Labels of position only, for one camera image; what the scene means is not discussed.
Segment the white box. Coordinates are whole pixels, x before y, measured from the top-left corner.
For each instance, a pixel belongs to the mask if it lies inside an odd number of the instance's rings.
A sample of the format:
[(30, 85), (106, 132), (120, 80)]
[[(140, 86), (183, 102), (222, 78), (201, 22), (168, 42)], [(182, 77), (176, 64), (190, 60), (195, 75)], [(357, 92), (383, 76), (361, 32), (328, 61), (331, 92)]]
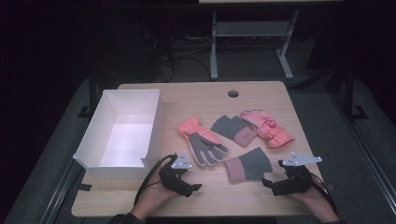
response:
[(74, 159), (94, 178), (143, 178), (160, 159), (158, 90), (105, 90)]

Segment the black metal stand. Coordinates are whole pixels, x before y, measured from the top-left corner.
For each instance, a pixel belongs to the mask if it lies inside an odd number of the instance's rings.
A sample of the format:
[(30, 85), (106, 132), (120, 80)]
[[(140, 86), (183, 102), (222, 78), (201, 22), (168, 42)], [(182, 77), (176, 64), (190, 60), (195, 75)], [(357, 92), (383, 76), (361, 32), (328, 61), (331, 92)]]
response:
[(84, 105), (78, 114), (79, 118), (91, 119), (97, 106), (95, 71), (89, 73), (89, 104)]
[(356, 119), (368, 119), (367, 113), (361, 105), (355, 105), (354, 100), (354, 73), (349, 66), (345, 72), (345, 89), (344, 89), (344, 113), (346, 117), (354, 122)]

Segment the aluminium rail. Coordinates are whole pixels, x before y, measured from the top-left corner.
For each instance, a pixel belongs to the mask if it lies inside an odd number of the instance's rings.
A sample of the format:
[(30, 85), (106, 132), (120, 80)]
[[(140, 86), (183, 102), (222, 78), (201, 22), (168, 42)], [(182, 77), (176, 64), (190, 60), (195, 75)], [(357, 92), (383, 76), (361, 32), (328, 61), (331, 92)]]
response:
[(346, 124), (347, 128), (351, 132), (355, 142), (359, 146), (359, 149), (365, 159), (366, 163), (368, 164), (369, 170), (372, 173), (372, 176), (379, 186), (385, 200), (387, 201), (392, 213), (396, 216), (396, 188), (394, 188), (386, 174), (384, 173), (382, 167), (378, 163), (375, 155), (372, 152), (369, 144), (363, 137), (363, 134), (359, 127), (357, 126), (356, 120), (350, 117), (344, 109), (344, 104), (341, 99), (337, 96), (332, 94), (331, 99), (337, 108), (337, 111), (340, 113), (340, 116), (344, 123)]
[(74, 159), (70, 160), (59, 184), (50, 197), (49, 204), (47, 205), (39, 224), (54, 224), (64, 201), (82, 170), (83, 168)]

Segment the pink glove with grey palm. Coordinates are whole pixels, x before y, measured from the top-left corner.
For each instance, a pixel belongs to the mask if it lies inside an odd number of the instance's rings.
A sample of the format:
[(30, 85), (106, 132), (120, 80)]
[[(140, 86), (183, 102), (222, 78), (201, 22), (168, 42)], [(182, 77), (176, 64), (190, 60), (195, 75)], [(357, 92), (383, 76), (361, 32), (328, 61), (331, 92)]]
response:
[(200, 124), (196, 116), (184, 120), (177, 127), (177, 132), (186, 140), (191, 155), (201, 167), (215, 166), (223, 162), (223, 156), (230, 152), (211, 130)]

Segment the pink glove with red print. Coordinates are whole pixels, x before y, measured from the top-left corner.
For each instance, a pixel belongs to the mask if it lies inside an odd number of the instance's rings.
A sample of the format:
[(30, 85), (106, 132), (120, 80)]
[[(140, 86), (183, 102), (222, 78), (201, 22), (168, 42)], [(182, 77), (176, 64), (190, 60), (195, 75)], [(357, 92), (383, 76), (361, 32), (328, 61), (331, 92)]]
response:
[(283, 147), (294, 140), (294, 137), (264, 110), (244, 111), (240, 117), (251, 126), (259, 137), (267, 141), (269, 148)]

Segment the person's right hand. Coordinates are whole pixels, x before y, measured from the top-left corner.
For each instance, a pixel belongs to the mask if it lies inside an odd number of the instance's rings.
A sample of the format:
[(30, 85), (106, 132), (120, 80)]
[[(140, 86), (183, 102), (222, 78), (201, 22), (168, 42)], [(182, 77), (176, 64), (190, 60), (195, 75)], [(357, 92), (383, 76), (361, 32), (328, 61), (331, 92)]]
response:
[(306, 192), (290, 194), (289, 197), (301, 203), (321, 224), (340, 220), (330, 203), (314, 187)]

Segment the person's left hand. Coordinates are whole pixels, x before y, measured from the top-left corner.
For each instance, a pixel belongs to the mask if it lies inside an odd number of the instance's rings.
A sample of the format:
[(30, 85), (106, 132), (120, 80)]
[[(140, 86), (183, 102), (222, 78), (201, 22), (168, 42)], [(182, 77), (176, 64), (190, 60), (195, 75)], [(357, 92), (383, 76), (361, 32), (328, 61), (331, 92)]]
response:
[(160, 180), (159, 171), (156, 171), (131, 210), (131, 214), (142, 222), (164, 203), (178, 196), (176, 192), (166, 189)]

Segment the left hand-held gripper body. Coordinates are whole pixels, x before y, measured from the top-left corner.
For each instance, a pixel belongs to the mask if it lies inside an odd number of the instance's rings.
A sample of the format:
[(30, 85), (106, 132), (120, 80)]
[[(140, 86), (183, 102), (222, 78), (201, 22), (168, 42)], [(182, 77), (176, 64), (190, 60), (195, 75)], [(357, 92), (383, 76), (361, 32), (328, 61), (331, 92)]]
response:
[(186, 153), (170, 156), (170, 161), (159, 172), (160, 179), (166, 189), (170, 189), (179, 195), (189, 198), (193, 193), (193, 186), (185, 182), (181, 177), (192, 167)]

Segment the grey fingerless glove pink cuff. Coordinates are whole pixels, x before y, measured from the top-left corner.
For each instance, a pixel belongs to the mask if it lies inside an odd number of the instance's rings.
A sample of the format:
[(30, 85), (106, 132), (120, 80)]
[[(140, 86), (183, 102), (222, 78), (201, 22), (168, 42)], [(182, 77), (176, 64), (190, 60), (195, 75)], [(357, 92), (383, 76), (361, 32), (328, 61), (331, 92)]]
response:
[(229, 181), (232, 183), (260, 180), (273, 171), (271, 162), (260, 147), (225, 162)]
[(234, 141), (241, 147), (247, 147), (256, 137), (256, 134), (237, 116), (230, 119), (223, 115), (214, 122), (211, 130)]

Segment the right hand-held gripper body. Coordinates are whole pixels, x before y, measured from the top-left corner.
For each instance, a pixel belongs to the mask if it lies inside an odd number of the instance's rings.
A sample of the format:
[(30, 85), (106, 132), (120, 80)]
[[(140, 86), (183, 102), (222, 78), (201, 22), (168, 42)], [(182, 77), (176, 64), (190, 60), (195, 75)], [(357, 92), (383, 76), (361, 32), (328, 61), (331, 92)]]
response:
[(285, 167), (282, 168), (285, 169), (287, 178), (274, 183), (272, 191), (275, 196), (306, 192), (310, 189), (313, 180), (306, 165), (322, 162), (322, 158), (291, 152), (283, 161)]

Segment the white metal table frame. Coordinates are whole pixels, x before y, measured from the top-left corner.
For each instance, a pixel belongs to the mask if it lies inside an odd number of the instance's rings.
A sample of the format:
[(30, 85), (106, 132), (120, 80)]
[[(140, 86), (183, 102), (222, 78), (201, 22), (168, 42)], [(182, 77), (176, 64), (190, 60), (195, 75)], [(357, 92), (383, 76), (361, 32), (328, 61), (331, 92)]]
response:
[(299, 11), (294, 10), (288, 21), (219, 21), (217, 12), (214, 11), (212, 13), (211, 50), (209, 53), (210, 78), (212, 80), (219, 78), (217, 40), (220, 37), (283, 37), (283, 45), (276, 50), (276, 56), (285, 78), (294, 79), (286, 53), (298, 15)]

